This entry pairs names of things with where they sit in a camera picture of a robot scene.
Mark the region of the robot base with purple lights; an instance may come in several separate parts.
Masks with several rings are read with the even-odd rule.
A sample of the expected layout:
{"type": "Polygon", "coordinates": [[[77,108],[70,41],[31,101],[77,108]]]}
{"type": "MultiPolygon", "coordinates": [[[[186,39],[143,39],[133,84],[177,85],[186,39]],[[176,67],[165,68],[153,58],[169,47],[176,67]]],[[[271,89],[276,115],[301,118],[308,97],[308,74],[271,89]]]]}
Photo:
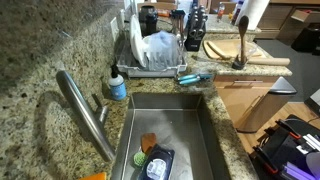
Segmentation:
{"type": "Polygon", "coordinates": [[[319,167],[310,157],[319,152],[319,136],[319,128],[295,115],[277,120],[253,147],[251,162],[259,180],[319,180],[307,164],[310,159],[319,167]]]}

